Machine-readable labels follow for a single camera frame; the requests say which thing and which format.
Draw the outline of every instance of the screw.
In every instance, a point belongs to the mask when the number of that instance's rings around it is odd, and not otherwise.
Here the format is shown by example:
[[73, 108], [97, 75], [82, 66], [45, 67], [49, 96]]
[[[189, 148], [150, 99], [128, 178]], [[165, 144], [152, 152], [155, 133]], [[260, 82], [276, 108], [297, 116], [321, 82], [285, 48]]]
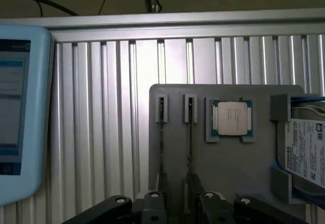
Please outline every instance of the screw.
[[120, 198], [120, 199], [117, 199], [117, 200], [116, 200], [116, 202], [119, 203], [119, 204], [123, 203], [124, 201], [125, 201], [124, 198]]
[[153, 198], [157, 198], [159, 196], [159, 194], [157, 193], [152, 193], [150, 196], [152, 196]]
[[241, 199], [240, 202], [243, 202], [246, 205], [248, 205], [250, 203], [250, 200], [249, 199]]
[[207, 197], [207, 198], [212, 198], [214, 196], [214, 194], [213, 193], [206, 193], [205, 194], [205, 197]]

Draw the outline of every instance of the touchscreen display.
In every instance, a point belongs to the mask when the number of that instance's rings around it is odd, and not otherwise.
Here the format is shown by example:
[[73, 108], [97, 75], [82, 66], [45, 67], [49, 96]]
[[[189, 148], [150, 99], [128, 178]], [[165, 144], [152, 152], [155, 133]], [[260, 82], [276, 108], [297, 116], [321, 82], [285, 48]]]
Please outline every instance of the touchscreen display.
[[17, 148], [30, 41], [0, 40], [0, 147]]

